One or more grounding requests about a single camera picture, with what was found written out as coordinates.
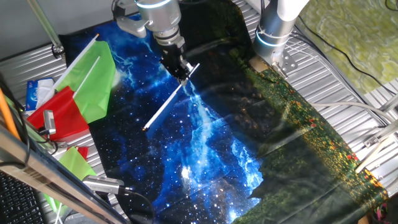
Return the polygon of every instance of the galaxy print cloth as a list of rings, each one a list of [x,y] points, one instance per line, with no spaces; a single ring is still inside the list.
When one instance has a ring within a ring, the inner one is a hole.
[[[180,89],[151,138],[141,130],[178,87],[159,63],[152,34],[140,39],[111,22],[62,37],[69,56],[97,33],[109,44],[117,70],[108,115],[89,124],[106,175],[149,198],[157,223],[231,223],[255,206],[259,199],[248,197],[262,182],[261,161],[202,100],[194,82]],[[131,220],[150,222],[145,201],[118,200]]]

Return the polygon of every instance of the green fabric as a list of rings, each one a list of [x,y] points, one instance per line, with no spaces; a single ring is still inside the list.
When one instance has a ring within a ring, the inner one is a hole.
[[[75,147],[71,147],[59,160],[65,168],[74,174],[79,180],[83,180],[87,175],[96,175],[94,170],[86,162],[83,156],[77,151]],[[60,202],[54,200],[52,197],[44,194],[45,199],[50,204],[51,209],[57,212]]]
[[[205,24],[211,29],[192,33],[206,39],[231,35],[241,46],[229,51],[232,62],[221,56],[221,49],[210,50],[210,59],[201,60],[201,82],[207,75],[213,82],[203,88],[212,86],[217,101],[202,99],[215,110],[219,105],[218,111],[227,107],[234,135],[253,142],[262,161],[264,181],[250,196],[261,201],[233,223],[354,223],[383,203],[387,191],[368,170],[355,173],[359,161],[331,125],[269,65],[258,73],[249,64],[255,54],[245,46],[250,39],[239,9],[231,1],[207,3],[202,9],[206,13],[198,13],[206,15],[201,20],[211,21]],[[214,86],[229,82],[234,88]]]
[[[398,78],[398,12],[388,10],[384,2],[311,0],[300,15],[311,30],[346,52],[359,69],[386,84]],[[396,8],[395,0],[388,0],[388,5]],[[356,71],[343,54],[306,30],[300,19],[296,24],[362,93],[380,87],[370,77]]]
[[[77,107],[87,123],[105,117],[108,109],[109,94],[116,70],[109,45],[103,41],[95,42],[57,87],[57,91],[66,86],[77,91],[98,56],[100,58],[94,69],[75,96]]]

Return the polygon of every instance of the white stick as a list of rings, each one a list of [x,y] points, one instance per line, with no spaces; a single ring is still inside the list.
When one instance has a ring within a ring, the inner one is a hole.
[[[91,69],[90,69],[90,71],[88,71],[88,73],[87,73],[85,79],[83,79],[83,81],[81,82],[79,88],[77,88],[76,92],[73,94],[73,98],[75,98],[77,92],[79,92],[80,88],[83,86],[83,84],[84,84],[84,82],[86,81],[88,75],[89,75],[89,74],[91,73],[91,71],[94,69],[94,67],[95,67],[95,65],[97,64],[97,62],[98,62],[98,60],[100,59],[100,57],[101,57],[101,56],[98,56],[97,60],[95,60],[95,62],[94,62],[94,65],[91,66]]]
[[[59,207],[58,210],[57,210],[57,218],[55,219],[55,224],[58,223],[58,220],[60,220],[60,224],[63,224],[63,223],[62,223],[62,220],[61,220],[61,218],[60,218],[61,207],[62,207],[62,203],[60,203],[60,207]]]
[[[368,165],[371,161],[373,161],[374,157],[381,151],[381,149],[383,149],[389,143],[391,143],[392,138],[393,138],[392,136],[389,136],[384,141],[382,141],[377,146],[377,148],[364,161],[362,161],[362,163],[355,169],[355,172],[356,173],[361,172],[365,168],[366,165]]]
[[[199,63],[192,68],[190,74],[189,74],[189,78],[191,77],[192,73],[199,67]],[[163,103],[163,105],[159,108],[159,110],[156,111],[155,115],[153,115],[153,117],[150,118],[150,120],[148,121],[147,124],[145,124],[144,126],[144,130],[148,130],[150,128],[150,126],[152,125],[152,123],[157,119],[157,117],[163,112],[164,108],[166,108],[166,106],[172,101],[172,99],[175,97],[175,95],[177,94],[178,90],[181,88],[181,84],[174,90],[174,92],[167,98],[167,100]]]
[[[76,59],[69,65],[69,67],[64,71],[64,73],[61,75],[61,77],[57,80],[57,82],[55,82],[55,84],[51,87],[51,90],[49,91],[49,93],[44,97],[44,99],[42,100],[41,104],[37,104],[36,108],[39,108],[40,106],[42,106],[45,102],[47,102],[48,100],[51,99],[51,92],[54,92],[55,89],[59,86],[59,84],[61,84],[62,80],[69,74],[69,72],[74,68],[74,66],[77,64],[77,62],[83,57],[84,54],[87,53],[88,49],[90,49],[90,47],[95,43],[95,40],[97,39],[97,37],[99,36],[99,34],[95,35],[95,37],[90,41],[90,43],[88,43],[88,45],[80,52],[80,54],[76,57]]]

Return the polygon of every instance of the red fabric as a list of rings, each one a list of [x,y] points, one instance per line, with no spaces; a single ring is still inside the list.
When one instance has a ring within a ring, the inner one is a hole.
[[[87,161],[88,147],[78,147],[77,151]]]
[[[54,113],[55,129],[57,131],[50,136],[50,139],[53,141],[87,130],[87,122],[81,115],[72,96],[73,91],[70,87],[65,87],[38,108],[27,120],[35,128],[39,129],[44,125],[44,110],[52,110]]]

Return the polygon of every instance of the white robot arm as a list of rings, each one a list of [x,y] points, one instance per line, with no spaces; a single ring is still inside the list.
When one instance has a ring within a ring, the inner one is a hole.
[[[253,47],[270,65],[283,64],[285,44],[297,16],[308,2],[309,0],[271,0],[262,9]]]
[[[191,66],[185,59],[185,39],[180,35],[178,23],[181,20],[177,0],[136,0],[142,17],[134,21],[124,15],[127,5],[133,0],[116,0],[113,7],[114,20],[120,29],[144,38],[146,29],[152,31],[162,51],[160,62],[180,83],[185,83],[191,72]]]

